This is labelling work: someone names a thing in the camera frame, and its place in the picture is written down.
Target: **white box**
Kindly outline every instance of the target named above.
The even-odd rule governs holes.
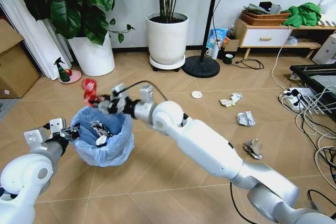
[[[336,62],[336,34],[330,35],[318,50],[312,61],[316,64],[333,64]]]

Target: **crumpled paper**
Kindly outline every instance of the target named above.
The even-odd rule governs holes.
[[[220,100],[221,105],[224,107],[235,106],[236,104],[232,100],[222,99]]]
[[[236,102],[238,102],[241,98],[243,98],[243,95],[241,93],[232,93],[231,99],[221,99],[219,102],[224,107],[230,107],[235,106]]]
[[[248,140],[244,144],[244,150],[247,151],[254,159],[262,159],[262,144],[259,139]]]
[[[256,121],[254,120],[252,113],[250,111],[238,113],[237,121],[240,125],[248,127],[251,127],[256,124]]]
[[[232,93],[231,100],[234,103],[238,102],[241,98],[243,98],[243,95],[241,93]]]

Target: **white drawer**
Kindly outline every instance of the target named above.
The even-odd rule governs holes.
[[[248,29],[242,47],[281,47],[290,29]]]

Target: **drawer handle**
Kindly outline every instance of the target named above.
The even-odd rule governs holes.
[[[272,40],[272,37],[261,37],[260,40]]]

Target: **trash bag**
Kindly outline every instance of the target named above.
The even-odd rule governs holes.
[[[99,135],[91,127],[92,121],[100,121],[113,134],[108,137],[107,145],[96,146]],[[97,109],[84,107],[71,120],[71,126],[80,123],[79,139],[73,141],[78,155],[89,165],[122,165],[134,148],[132,118],[125,114],[106,115]]]

